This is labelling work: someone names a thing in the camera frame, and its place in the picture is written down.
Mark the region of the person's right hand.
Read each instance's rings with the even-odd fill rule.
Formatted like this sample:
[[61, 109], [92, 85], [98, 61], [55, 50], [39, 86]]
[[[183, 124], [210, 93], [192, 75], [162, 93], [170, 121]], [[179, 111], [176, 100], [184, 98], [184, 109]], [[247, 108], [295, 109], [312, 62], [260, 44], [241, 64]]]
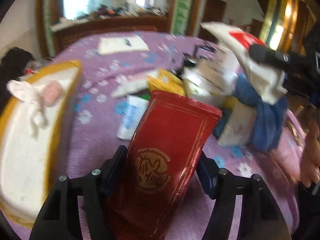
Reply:
[[307, 188], [311, 183], [319, 182], [319, 126], [316, 120], [309, 124], [309, 132], [305, 138], [305, 147], [300, 162], [300, 178]]

